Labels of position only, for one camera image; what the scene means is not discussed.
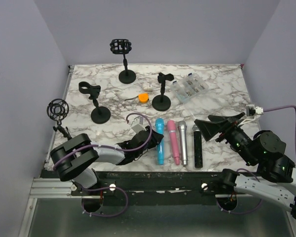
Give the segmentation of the pink microphone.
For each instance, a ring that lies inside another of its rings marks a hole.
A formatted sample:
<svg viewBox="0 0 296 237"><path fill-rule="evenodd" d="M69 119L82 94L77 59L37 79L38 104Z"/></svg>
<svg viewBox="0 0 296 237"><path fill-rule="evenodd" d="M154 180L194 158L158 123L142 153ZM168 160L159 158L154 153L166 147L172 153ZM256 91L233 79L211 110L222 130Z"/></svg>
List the pink microphone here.
<svg viewBox="0 0 296 237"><path fill-rule="evenodd" d="M180 165L180 152L179 152L177 136L176 136L176 125L173 120L167 121L167 130L169 133L174 162L176 165Z"/></svg>

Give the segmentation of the clear plastic screw box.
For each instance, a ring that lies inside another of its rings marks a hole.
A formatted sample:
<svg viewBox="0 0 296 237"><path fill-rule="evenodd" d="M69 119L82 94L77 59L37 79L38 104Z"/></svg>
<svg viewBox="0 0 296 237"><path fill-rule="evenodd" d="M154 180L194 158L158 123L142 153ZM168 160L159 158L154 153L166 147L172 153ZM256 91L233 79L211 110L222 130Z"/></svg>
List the clear plastic screw box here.
<svg viewBox="0 0 296 237"><path fill-rule="evenodd" d="M181 80L174 80L170 88L181 103L187 103L190 99L205 93L209 86L198 74L189 73Z"/></svg>

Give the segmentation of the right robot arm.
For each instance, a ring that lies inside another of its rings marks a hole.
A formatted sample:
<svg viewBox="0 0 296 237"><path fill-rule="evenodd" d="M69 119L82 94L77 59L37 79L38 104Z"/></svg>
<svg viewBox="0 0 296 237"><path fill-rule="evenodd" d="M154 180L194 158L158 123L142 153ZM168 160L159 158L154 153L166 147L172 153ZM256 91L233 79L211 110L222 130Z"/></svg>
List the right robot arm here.
<svg viewBox="0 0 296 237"><path fill-rule="evenodd" d="M247 166L256 166L257 174L275 183L271 187L231 169L223 169L209 186L215 193L245 193L272 202L296 219L296 165L285 155L286 143L270 130L263 130L251 139L242 129L244 113L235 116L209 115L208 120L195 119L205 141L225 140Z"/></svg>

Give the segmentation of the black front mounting rail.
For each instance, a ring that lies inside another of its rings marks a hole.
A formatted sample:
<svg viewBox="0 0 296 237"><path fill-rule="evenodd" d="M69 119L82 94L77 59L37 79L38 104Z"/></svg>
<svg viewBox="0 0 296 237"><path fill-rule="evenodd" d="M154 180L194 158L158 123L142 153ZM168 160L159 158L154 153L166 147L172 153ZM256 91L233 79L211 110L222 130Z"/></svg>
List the black front mounting rail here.
<svg viewBox="0 0 296 237"><path fill-rule="evenodd" d="M89 191L71 194L81 198L87 210L105 206L214 205L217 198L235 192L219 180L224 172L126 172L98 171L98 183Z"/></svg>

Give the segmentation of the black clip stand for pink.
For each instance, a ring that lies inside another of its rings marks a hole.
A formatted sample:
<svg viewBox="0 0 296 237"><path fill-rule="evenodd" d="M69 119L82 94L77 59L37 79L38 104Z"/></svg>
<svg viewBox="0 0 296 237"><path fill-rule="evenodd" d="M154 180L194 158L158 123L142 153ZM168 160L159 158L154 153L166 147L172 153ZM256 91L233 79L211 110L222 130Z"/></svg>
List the black clip stand for pink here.
<svg viewBox="0 0 296 237"><path fill-rule="evenodd" d="M96 124L104 124L109 121L111 112L107 107L99 106L98 97L101 92L99 85L90 85L86 81L81 81L78 84L78 89L82 94L89 94L89 100L93 102L95 108L91 112L91 120Z"/></svg>

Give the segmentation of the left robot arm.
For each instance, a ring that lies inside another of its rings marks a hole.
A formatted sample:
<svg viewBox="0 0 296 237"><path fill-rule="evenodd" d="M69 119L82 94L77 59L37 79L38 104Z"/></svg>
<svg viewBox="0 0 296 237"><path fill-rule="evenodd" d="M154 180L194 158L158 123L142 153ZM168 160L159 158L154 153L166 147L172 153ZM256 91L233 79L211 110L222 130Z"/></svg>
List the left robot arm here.
<svg viewBox="0 0 296 237"><path fill-rule="evenodd" d="M54 148L51 159L53 169L61 181L73 181L83 190L94 195L99 191L98 177L89 166L94 162L127 165L140 158L145 151L157 147L163 141L163 135L150 126L146 126L131 140L109 145L91 144L87 134L82 133Z"/></svg>

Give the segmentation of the orange tape measure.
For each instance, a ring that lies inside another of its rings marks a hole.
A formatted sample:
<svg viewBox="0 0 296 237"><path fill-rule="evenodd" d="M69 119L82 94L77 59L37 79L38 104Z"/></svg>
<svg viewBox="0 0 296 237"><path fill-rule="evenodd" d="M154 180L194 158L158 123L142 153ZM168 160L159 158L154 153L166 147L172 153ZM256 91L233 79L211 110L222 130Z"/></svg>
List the orange tape measure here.
<svg viewBox="0 0 296 237"><path fill-rule="evenodd" d="M138 100L140 103L147 103L149 101L148 93L141 93L138 95Z"/></svg>

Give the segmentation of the black round base clip stand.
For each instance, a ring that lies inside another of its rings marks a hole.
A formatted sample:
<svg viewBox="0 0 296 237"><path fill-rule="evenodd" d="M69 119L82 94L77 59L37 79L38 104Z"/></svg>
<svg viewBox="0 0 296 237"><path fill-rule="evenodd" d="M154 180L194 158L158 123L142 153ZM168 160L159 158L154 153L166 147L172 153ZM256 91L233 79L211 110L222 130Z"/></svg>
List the black round base clip stand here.
<svg viewBox="0 0 296 237"><path fill-rule="evenodd" d="M164 95L166 81L173 81L174 76L172 74L159 73L157 77L158 83L161 84L160 95L157 95L152 100L152 107L160 112L166 111L171 106L171 100L168 96Z"/></svg>

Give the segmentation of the silver microphone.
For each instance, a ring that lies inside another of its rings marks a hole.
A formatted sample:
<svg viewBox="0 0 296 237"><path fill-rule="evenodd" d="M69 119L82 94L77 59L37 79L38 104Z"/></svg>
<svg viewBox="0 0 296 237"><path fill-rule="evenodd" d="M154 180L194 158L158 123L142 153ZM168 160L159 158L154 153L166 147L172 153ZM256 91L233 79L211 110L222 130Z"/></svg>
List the silver microphone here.
<svg viewBox="0 0 296 237"><path fill-rule="evenodd" d="M186 122L184 120L179 121L178 122L178 131L179 131L179 136L180 136L180 148L181 148L181 156L182 156L183 166L187 166L187 164L188 164L186 129L187 129Z"/></svg>

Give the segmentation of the blue microphone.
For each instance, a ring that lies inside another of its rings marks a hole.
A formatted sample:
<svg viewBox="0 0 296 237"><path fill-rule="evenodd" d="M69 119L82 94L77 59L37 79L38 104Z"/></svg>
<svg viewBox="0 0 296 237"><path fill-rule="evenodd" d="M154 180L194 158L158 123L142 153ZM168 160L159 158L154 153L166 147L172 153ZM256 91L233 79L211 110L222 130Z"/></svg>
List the blue microphone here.
<svg viewBox="0 0 296 237"><path fill-rule="evenodd" d="M157 118L155 122L156 132L164 135L164 120L162 118ZM163 139L157 146L157 162L159 165L164 164L164 141Z"/></svg>

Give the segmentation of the white earbud case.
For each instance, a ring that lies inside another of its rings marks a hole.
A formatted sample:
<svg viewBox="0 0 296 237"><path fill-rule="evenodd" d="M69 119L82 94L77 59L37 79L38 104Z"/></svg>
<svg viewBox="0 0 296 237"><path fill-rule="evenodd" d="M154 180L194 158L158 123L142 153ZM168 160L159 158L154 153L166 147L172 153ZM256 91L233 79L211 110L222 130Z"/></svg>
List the white earbud case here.
<svg viewBox="0 0 296 237"><path fill-rule="evenodd" d="M143 91L146 91L146 92L153 91L153 86L151 84L145 84L143 86Z"/></svg>

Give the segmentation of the black speckled microphone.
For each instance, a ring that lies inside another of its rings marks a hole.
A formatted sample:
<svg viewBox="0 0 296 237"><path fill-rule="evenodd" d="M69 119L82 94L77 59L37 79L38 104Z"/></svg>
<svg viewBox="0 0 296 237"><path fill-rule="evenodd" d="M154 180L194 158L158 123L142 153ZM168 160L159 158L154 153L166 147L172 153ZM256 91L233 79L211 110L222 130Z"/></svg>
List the black speckled microphone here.
<svg viewBox="0 0 296 237"><path fill-rule="evenodd" d="M202 134L200 129L195 124L192 127L193 130L193 140L194 140L194 167L203 167L203 154L202 154Z"/></svg>

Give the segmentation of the black tripod shock mount stand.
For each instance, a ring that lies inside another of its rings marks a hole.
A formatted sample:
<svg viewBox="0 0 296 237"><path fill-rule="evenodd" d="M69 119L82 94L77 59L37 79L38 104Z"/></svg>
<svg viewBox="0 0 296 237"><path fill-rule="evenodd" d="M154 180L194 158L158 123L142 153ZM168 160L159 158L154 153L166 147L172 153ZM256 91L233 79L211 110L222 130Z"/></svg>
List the black tripod shock mount stand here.
<svg viewBox="0 0 296 237"><path fill-rule="evenodd" d="M63 99L54 99L48 104L46 113L51 120L56 122L53 130L55 132L59 131L67 140L72 139L68 127L62 127L62 121L69 113L68 103Z"/></svg>

